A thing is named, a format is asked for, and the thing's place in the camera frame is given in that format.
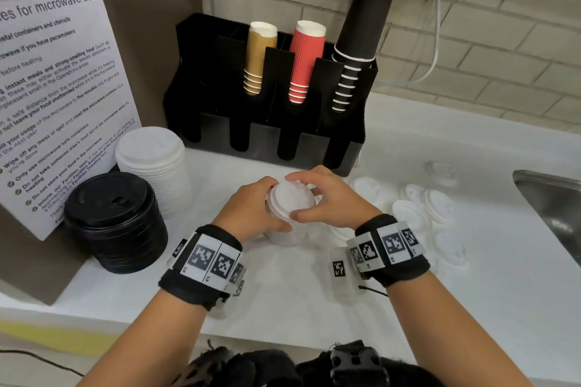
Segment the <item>ribbed red cup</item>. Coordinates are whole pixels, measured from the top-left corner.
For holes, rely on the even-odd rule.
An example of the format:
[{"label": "ribbed red cup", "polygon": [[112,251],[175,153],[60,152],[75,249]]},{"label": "ribbed red cup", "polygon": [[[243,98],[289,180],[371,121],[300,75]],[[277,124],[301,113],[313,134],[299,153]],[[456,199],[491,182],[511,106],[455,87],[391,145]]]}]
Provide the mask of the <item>ribbed red cup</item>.
[{"label": "ribbed red cup", "polygon": [[325,33],[327,29],[321,24],[308,20],[299,20],[290,43],[290,52],[294,53],[289,99],[300,104],[307,97],[315,60],[323,57]]}]

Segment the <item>white brick wall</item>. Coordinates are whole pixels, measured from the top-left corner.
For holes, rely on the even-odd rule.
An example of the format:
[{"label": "white brick wall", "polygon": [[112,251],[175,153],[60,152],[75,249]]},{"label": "white brick wall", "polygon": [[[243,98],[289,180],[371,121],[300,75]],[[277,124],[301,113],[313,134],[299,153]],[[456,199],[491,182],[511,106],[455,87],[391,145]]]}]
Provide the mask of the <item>white brick wall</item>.
[{"label": "white brick wall", "polygon": [[[205,13],[291,32],[325,24],[336,41],[350,0],[203,0]],[[443,0],[440,60],[396,97],[581,133],[581,0]],[[378,48],[380,81],[422,75],[432,58],[434,0],[394,0]]]}]

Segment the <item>stainless steel sink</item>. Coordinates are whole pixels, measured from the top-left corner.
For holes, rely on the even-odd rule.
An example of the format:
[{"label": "stainless steel sink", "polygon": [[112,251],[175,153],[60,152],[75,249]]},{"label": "stainless steel sink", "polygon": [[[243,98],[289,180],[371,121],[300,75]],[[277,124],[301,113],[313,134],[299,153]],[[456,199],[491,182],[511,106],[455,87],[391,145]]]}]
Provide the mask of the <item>stainless steel sink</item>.
[{"label": "stainless steel sink", "polygon": [[512,178],[521,194],[581,266],[581,181],[519,170]]}]

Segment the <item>electrical cable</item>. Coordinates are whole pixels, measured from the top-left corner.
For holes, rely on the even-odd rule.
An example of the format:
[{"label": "electrical cable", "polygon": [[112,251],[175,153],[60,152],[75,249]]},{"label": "electrical cable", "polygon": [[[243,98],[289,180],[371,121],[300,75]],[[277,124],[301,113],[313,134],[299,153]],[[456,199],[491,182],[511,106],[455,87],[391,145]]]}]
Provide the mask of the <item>electrical cable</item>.
[{"label": "electrical cable", "polygon": [[422,75],[420,78],[416,80],[411,80],[408,82],[384,82],[384,83],[377,83],[374,84],[373,89],[377,89],[380,87],[405,87],[411,86],[413,84],[417,84],[423,82],[428,76],[433,72],[436,64],[438,63],[438,55],[440,53],[440,23],[441,23],[441,0],[436,0],[436,30],[435,30],[435,39],[434,39],[434,55],[432,57],[432,63],[430,67],[427,69],[426,73]]},{"label": "electrical cable", "polygon": [[371,288],[368,288],[367,286],[358,286],[358,288],[365,289],[366,291],[375,292],[376,294],[383,295],[383,296],[389,298],[389,296],[385,292],[377,291],[376,289],[371,289]]},{"label": "electrical cable", "polygon": [[36,358],[37,360],[42,361],[43,363],[50,364],[51,366],[54,366],[57,369],[61,369],[61,370],[65,370],[67,372],[74,373],[75,375],[78,375],[81,378],[84,377],[84,375],[81,372],[77,372],[75,369],[71,369],[70,367],[65,367],[65,366],[62,366],[62,365],[60,365],[58,363],[55,363],[53,361],[47,360],[46,358],[43,358],[43,357],[41,357],[41,356],[39,356],[39,355],[37,355],[36,353],[33,353],[33,352],[28,352],[26,350],[12,350],[12,349],[10,349],[10,350],[2,350],[2,349],[0,349],[0,353],[16,353],[16,354],[19,354],[19,355],[32,356],[32,358]]}]

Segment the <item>black wristband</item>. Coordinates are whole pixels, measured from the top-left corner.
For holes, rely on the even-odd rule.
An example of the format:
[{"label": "black wristband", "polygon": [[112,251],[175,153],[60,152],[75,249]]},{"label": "black wristband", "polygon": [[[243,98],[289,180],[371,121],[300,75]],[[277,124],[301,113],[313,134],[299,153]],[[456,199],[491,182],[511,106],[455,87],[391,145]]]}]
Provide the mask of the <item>black wristband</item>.
[{"label": "black wristband", "polygon": [[[397,219],[392,215],[375,216],[373,219],[365,222],[356,229],[355,236],[371,233],[371,237],[374,239],[375,244],[381,244],[381,239],[379,238],[379,234],[377,234],[377,229],[394,223],[397,223]],[[428,259],[423,255],[420,255],[410,260],[396,263],[395,265],[388,263],[385,268],[363,273],[363,275],[366,277],[373,277],[387,288],[398,281],[413,280],[428,272],[429,269],[430,264]]]},{"label": "black wristband", "polygon": [[228,231],[215,225],[204,225],[196,230],[196,234],[184,247],[178,260],[174,263],[173,269],[169,269],[163,274],[159,281],[159,287],[186,303],[199,304],[210,311],[218,299],[228,298],[229,295],[179,273],[202,234],[218,239],[222,243],[242,251],[242,244]]}]

